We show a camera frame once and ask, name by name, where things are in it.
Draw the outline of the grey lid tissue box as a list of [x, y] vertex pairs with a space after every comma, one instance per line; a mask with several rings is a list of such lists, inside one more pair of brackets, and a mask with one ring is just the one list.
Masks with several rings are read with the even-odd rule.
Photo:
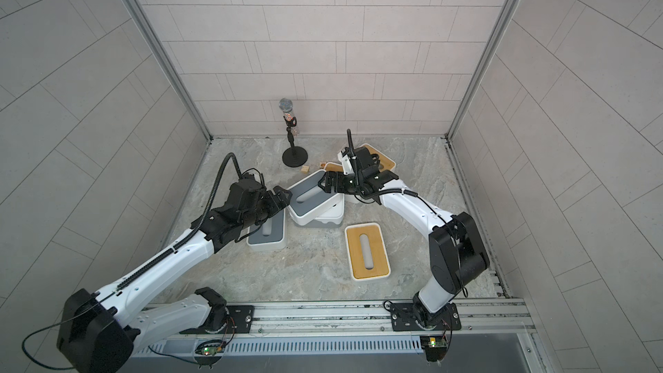
[[343, 193], [328, 193], [319, 187], [319, 182], [325, 175], [326, 171], [318, 170], [288, 188], [292, 193], [288, 210], [293, 220], [299, 224], [307, 224], [317, 219], [344, 200]]
[[285, 210], [281, 210], [246, 239], [248, 247], [254, 252], [272, 252], [284, 249], [287, 246], [285, 223]]

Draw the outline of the white lid tissue box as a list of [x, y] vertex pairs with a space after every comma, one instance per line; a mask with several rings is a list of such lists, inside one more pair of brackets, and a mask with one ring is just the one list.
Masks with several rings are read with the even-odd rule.
[[338, 228], [345, 217], [345, 196], [338, 193], [324, 204], [316, 205], [306, 217], [300, 217], [292, 207], [288, 207], [291, 219], [300, 227]]

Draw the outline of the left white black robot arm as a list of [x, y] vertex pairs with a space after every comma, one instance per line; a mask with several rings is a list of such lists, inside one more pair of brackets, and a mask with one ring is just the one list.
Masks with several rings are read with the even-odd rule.
[[71, 295], [57, 349], [76, 371], [116, 372], [135, 351], [175, 333], [229, 332], [226, 301], [212, 288], [165, 307], [146, 307], [189, 269], [287, 208], [291, 199], [280, 186], [267, 189], [252, 174], [241, 177], [222, 207], [208, 205], [190, 230], [148, 262], [94, 293], [81, 289]]

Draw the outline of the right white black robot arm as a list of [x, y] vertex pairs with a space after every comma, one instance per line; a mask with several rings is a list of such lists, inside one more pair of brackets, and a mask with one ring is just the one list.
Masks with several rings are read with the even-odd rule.
[[357, 147], [347, 131], [339, 153], [342, 172], [327, 171], [318, 182], [326, 193], [343, 193], [396, 212], [428, 241], [431, 278], [414, 295], [414, 319], [420, 328], [452, 328], [452, 300], [490, 266], [489, 254], [473, 217], [452, 214], [410, 189], [397, 174], [380, 169], [380, 157]]

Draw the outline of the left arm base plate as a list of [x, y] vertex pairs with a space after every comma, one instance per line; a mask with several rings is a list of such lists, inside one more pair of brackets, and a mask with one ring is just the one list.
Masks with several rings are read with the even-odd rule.
[[254, 312], [255, 307], [251, 305], [229, 305], [224, 310], [214, 308], [202, 326], [180, 331], [180, 334], [248, 333]]

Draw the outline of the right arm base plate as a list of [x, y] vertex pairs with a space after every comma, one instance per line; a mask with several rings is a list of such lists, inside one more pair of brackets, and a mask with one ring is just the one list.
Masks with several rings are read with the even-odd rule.
[[462, 329], [454, 303], [447, 303], [436, 313], [430, 313], [422, 304], [414, 302], [384, 302], [384, 307], [390, 312], [394, 332], [455, 332]]

